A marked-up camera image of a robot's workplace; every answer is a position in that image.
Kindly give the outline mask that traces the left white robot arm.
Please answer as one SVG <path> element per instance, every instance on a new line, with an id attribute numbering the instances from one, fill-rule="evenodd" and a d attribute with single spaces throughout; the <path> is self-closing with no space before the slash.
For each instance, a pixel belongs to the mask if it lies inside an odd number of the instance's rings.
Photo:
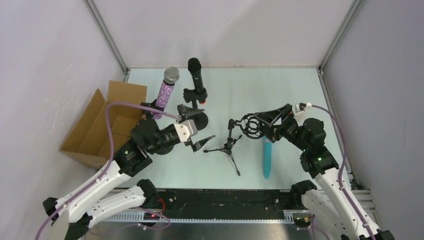
<path id="1" fill-rule="evenodd" d="M 183 104 L 178 114 L 169 114 L 174 123 L 160 129 L 152 113 L 163 115 L 158 108 L 138 105 L 145 113 L 130 131 L 129 140 L 119 149 L 110 150 L 110 158 L 92 177 L 69 194 L 47 198 L 43 207 L 51 223 L 51 240 L 78 240 L 102 220 L 122 211 L 152 205 L 157 191 L 148 179 L 140 180 L 128 190 L 108 196 L 118 185 L 130 180 L 152 163 L 151 155 L 169 154 L 174 146 L 184 144 L 199 151 L 207 138 L 192 141 L 198 131 L 194 118 L 204 111 Z"/>

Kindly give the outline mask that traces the purple glitter microphone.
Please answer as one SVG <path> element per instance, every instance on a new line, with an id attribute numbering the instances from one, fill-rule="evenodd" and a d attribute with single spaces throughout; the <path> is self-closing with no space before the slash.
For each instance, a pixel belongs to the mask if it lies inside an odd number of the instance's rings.
<path id="1" fill-rule="evenodd" d="M 155 99 L 154 106 L 164 111 L 171 97 L 176 82 L 180 78 L 180 71 L 175 66 L 170 66 L 164 70 L 163 81 L 160 86 L 158 95 Z"/>

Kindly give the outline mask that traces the teal blue microphone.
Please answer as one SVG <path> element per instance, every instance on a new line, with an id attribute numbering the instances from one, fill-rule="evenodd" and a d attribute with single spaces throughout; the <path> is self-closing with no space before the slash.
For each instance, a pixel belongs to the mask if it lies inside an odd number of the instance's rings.
<path id="1" fill-rule="evenodd" d="M 269 179 L 272 170 L 272 147 L 273 143 L 263 137 L 262 171 L 265 179 Z"/>

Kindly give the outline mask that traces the black tripod shock-mount stand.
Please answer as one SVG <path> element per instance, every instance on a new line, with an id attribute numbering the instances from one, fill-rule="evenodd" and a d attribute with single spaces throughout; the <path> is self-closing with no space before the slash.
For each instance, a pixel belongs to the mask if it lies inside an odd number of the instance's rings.
<path id="1" fill-rule="evenodd" d="M 252 140 L 258 140 L 262 138 L 264 136 L 264 134 L 260 131 L 260 127 L 262 125 L 263 124 L 260 123 L 260 121 L 254 116 L 253 113 L 248 113 L 244 115 L 240 120 L 235 120 L 231 118 L 228 121 L 228 125 L 227 125 L 228 137 L 223 147 L 210 149 L 210 150 L 205 149 L 203 150 L 203 152 L 204 153 L 223 152 L 227 154 L 235 167 L 235 171 L 237 175 L 241 176 L 241 173 L 237 167 L 236 161 L 234 160 L 234 157 L 233 157 L 233 147 L 243 136 L 246 136 Z M 242 135 L 236 138 L 232 136 L 232 133 L 235 127 L 239 127 L 242 132 Z"/>

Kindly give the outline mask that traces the black orange-ring microphone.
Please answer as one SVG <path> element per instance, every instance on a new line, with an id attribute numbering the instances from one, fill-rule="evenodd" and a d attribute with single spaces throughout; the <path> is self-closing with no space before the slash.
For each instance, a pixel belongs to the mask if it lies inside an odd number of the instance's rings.
<path id="1" fill-rule="evenodd" d="M 207 90 L 204 87 L 203 79 L 202 79 L 202 65 L 198 58 L 192 57 L 188 60 L 187 69 L 191 74 L 194 89 L 192 93 L 195 96 L 195 99 L 201 104 L 204 105 L 206 103 L 206 99 L 208 97 Z"/>

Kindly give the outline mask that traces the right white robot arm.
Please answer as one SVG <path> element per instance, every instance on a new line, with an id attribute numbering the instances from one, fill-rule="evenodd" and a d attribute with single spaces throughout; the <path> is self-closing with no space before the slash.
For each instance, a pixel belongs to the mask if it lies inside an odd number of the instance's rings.
<path id="1" fill-rule="evenodd" d="M 307 118 L 299 125 L 299 116 L 315 105 L 300 103 L 296 111 L 290 104 L 278 109 L 256 112 L 258 131 L 272 143 L 281 139 L 302 151 L 300 163 L 312 180 L 292 185 L 301 203 L 325 226 L 335 240 L 393 240 L 389 230 L 383 230 L 361 206 L 348 183 L 343 179 L 346 162 L 341 164 L 325 146 L 323 121 Z"/>

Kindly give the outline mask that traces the brown cardboard box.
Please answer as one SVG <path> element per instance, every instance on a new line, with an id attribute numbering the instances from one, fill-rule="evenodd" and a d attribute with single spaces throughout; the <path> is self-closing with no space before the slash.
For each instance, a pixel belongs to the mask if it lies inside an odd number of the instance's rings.
<path id="1" fill-rule="evenodd" d="M 130 131 L 144 116 L 138 108 L 112 106 L 112 102 L 140 105 L 146 102 L 148 88 L 144 85 L 111 80 L 107 96 L 97 89 L 60 151 L 85 166 L 99 169 L 110 158 L 111 149 L 117 151 L 130 138 Z"/>

